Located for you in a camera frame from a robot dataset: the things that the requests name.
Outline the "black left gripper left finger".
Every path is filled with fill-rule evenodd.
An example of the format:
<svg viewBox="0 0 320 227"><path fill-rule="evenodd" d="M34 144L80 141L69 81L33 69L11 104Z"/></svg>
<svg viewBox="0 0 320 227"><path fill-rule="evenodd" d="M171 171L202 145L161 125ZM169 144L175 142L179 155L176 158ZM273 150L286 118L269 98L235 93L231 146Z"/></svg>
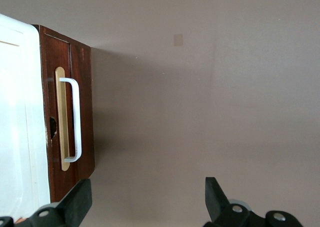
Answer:
<svg viewBox="0 0 320 227"><path fill-rule="evenodd" d="M79 227L92 206L90 179L80 180L56 206L41 207L25 220L14 223L2 216L2 227Z"/></svg>

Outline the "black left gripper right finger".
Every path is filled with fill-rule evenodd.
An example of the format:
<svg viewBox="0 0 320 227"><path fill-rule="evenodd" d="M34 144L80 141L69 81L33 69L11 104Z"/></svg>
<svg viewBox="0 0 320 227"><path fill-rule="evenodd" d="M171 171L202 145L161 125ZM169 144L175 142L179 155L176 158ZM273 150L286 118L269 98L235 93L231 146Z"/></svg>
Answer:
<svg viewBox="0 0 320 227"><path fill-rule="evenodd" d="M211 221L206 227L301 227L292 214L271 210L258 216L241 202L231 203L215 177L205 178L205 205Z"/></svg>

